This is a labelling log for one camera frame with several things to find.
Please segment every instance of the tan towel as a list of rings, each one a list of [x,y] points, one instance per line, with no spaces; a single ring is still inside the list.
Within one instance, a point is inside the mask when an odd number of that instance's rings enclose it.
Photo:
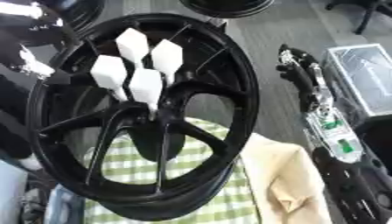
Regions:
[[[324,182],[306,151],[253,134],[241,153],[263,224],[330,224]]]

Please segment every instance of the white 3d printed part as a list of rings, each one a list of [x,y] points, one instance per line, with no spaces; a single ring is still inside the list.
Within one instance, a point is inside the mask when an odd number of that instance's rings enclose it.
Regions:
[[[133,62],[135,67],[144,67],[142,59],[149,53],[147,37],[132,28],[128,28],[116,40],[122,57]]]
[[[164,39],[151,51],[151,57],[154,68],[165,75],[167,84],[173,84],[175,73],[184,64],[182,47]]]
[[[111,89],[114,97],[122,102],[128,100],[123,90],[123,83],[127,78],[127,69],[119,57],[100,55],[90,71],[100,88]]]
[[[129,89],[137,102],[145,102],[149,105],[150,111],[156,111],[163,89],[160,72],[137,68],[130,81]]]

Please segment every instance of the green checkered cloth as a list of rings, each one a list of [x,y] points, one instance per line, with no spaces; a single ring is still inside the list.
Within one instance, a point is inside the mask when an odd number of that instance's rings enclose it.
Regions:
[[[203,130],[224,139],[228,129],[218,124],[187,118]],[[93,151],[90,150],[85,162],[88,164]],[[177,157],[167,163],[166,175],[173,179],[188,173],[212,155],[210,147],[201,141],[186,137],[185,145]],[[121,135],[112,143],[105,157],[102,172],[105,178],[127,184],[152,184],[156,181],[157,163],[144,159],[135,148],[128,135]],[[188,223],[261,223],[253,200],[249,182],[239,159],[229,181],[220,192],[206,205],[198,210],[175,220],[148,222],[129,220],[110,212],[98,202],[87,199],[85,224],[188,224]]]

